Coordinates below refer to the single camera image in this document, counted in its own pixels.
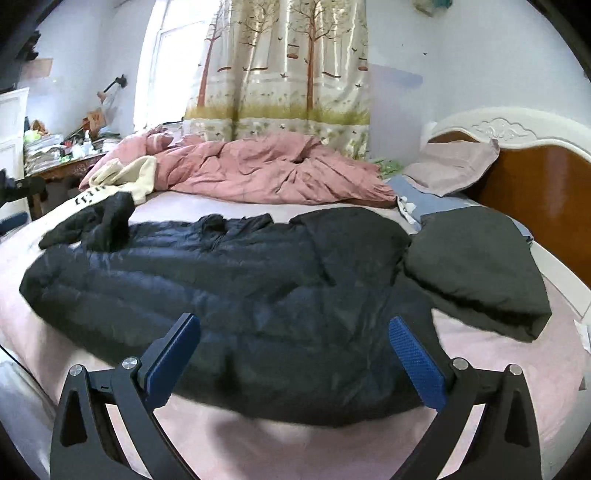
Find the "wooden headboard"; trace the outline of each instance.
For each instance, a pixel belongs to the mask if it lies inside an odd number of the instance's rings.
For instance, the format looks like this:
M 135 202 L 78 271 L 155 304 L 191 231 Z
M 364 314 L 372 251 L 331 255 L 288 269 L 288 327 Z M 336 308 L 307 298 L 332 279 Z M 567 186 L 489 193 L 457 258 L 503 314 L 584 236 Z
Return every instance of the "wooden headboard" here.
M 591 287 L 591 129 L 545 112 L 495 108 L 450 117 L 430 136 L 498 139 L 499 159 L 467 194 L 522 222 Z

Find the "metal screw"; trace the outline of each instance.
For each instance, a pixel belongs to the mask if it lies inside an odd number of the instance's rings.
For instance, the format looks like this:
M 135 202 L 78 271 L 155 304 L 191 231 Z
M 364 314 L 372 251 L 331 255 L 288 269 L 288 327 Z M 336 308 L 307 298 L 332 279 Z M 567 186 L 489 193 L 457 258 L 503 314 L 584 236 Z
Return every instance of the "metal screw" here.
M 464 360 L 463 358 L 455 358 L 453 360 L 453 366 L 458 370 L 466 370 L 470 366 L 470 364 L 467 360 Z
M 123 363 L 121 365 L 123 365 L 123 368 L 125 368 L 126 370 L 131 370 L 137 364 L 138 364 L 138 359 L 134 356 L 130 356 L 130 357 L 127 357 L 125 360 L 123 360 Z
M 513 375 L 521 375 L 523 370 L 519 365 L 511 364 L 509 366 L 509 372 L 511 372 Z
M 75 377 L 76 375 L 80 375 L 82 373 L 82 365 L 73 365 L 70 367 L 70 375 Z

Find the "white wall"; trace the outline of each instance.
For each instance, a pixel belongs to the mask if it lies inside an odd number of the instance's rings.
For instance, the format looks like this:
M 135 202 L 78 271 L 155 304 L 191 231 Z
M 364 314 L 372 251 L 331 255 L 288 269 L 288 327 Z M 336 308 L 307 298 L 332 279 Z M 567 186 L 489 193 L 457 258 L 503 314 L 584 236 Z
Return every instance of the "white wall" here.
M 113 128 L 123 136 L 134 132 L 135 85 L 139 56 L 154 2 L 155 0 L 130 0 L 115 8 L 103 31 L 103 54 L 97 74 L 97 90 L 107 87 L 121 74 L 128 79 L 127 87 L 117 93 L 118 107 L 113 121 Z
M 129 85 L 117 93 L 113 127 L 122 135 L 133 133 L 139 55 L 154 1 L 130 0 L 114 8 L 122 0 L 64 0 L 39 26 L 39 58 L 54 60 L 50 79 L 32 87 L 29 119 L 68 134 L 100 106 L 96 92 L 124 74 Z
M 39 58 L 53 58 L 51 77 L 31 85 L 27 115 L 68 134 L 98 106 L 94 96 L 100 33 L 112 0 L 64 0 L 39 26 Z
M 527 0 L 454 0 L 438 19 L 437 115 L 520 106 L 591 126 L 591 82 Z
M 440 23 L 411 0 L 367 0 L 373 158 L 410 163 L 421 130 L 436 116 Z

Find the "tree pattern curtain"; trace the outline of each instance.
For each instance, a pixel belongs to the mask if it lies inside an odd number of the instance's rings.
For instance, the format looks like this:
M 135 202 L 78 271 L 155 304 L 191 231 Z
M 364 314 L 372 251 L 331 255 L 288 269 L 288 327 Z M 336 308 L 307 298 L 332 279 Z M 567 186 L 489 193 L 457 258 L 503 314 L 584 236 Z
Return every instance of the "tree pattern curtain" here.
M 364 158 L 367 53 L 365 0 L 222 0 L 185 131 L 234 140 L 284 129 Z

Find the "black down jacket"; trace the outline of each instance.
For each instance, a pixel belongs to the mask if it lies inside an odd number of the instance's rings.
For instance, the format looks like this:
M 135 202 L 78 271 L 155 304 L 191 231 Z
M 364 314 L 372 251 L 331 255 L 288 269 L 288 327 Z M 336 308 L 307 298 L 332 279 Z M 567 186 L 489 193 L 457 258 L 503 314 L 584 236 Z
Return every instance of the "black down jacket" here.
M 89 250 L 103 249 L 96 235 L 49 247 L 22 295 L 113 365 L 194 313 L 202 339 L 177 392 L 247 416 L 340 426 L 421 404 L 388 322 L 414 316 L 439 343 L 430 301 L 395 281 L 410 242 L 395 222 L 344 207 L 289 224 L 270 215 L 140 223 L 128 235 L 111 253 Z

